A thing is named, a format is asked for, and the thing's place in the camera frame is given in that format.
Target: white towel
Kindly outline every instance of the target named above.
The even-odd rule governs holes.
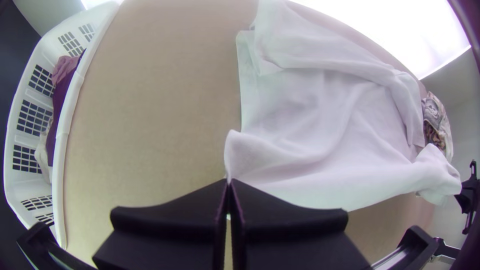
[[[225,143],[227,178],[295,205],[347,211],[419,192],[440,203],[459,173],[425,145],[419,88],[368,51],[260,0],[236,39],[241,132]]]

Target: beige surface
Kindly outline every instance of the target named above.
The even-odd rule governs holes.
[[[64,174],[68,252],[92,263],[116,206],[161,204],[223,177],[227,132],[240,128],[235,36],[255,11],[255,0],[122,4],[72,120]],[[407,227],[426,225],[428,213],[421,199],[402,195],[352,212],[347,233],[374,261]],[[231,249],[226,254],[231,265]]]

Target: purple fabric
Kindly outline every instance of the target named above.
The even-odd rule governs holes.
[[[70,57],[64,55],[58,59],[55,67],[53,68],[53,72],[51,73],[51,81],[53,82],[53,86],[57,86],[57,84],[67,76],[69,72],[77,68],[79,63],[80,57]]]
[[[48,157],[48,166],[54,165],[55,141],[57,136],[57,128],[59,127],[60,113],[62,112],[62,107],[64,105],[67,91],[69,90],[70,82],[74,77],[75,71],[77,70],[78,64],[80,63],[84,52],[85,51],[81,53],[75,68],[67,72],[65,77],[56,84],[55,91],[53,91],[53,122],[51,123],[50,130],[46,136],[45,144],[46,155]]]

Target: black clip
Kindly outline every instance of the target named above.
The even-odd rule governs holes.
[[[470,179],[461,183],[461,193],[455,195],[456,201],[461,207],[461,213],[467,214],[465,228],[461,231],[464,235],[467,235],[470,231],[478,204],[476,190],[479,180],[477,179],[477,162],[475,160],[471,161],[470,169]]]

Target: beige wall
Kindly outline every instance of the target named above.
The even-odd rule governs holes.
[[[480,166],[480,75],[471,49],[422,82],[445,105],[453,138],[451,163],[460,172],[462,181],[467,180],[470,161],[475,159]],[[459,248],[465,241],[462,230],[466,217],[461,214],[455,198],[449,197],[443,206],[435,208],[429,233]],[[425,269],[447,270],[450,267],[437,262],[429,263]]]
[[[40,36],[68,17],[85,10],[81,0],[13,0],[13,2]]]

